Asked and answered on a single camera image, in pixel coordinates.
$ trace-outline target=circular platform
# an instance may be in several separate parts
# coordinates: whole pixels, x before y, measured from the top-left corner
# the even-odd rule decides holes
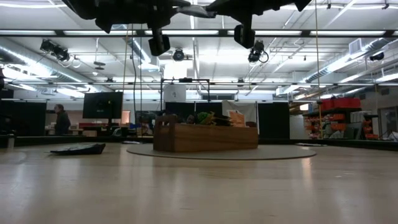
[[[143,156],[214,160],[295,159],[317,154],[312,150],[304,149],[304,147],[291,145],[260,145],[257,149],[216,152],[160,152],[154,151],[152,147],[152,144],[130,145],[127,152]]]

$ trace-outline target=man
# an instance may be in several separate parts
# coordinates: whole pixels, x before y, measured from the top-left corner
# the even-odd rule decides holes
[[[57,114],[57,123],[55,125],[55,135],[68,134],[70,120],[67,112],[63,109],[63,105],[54,106],[55,113]]]

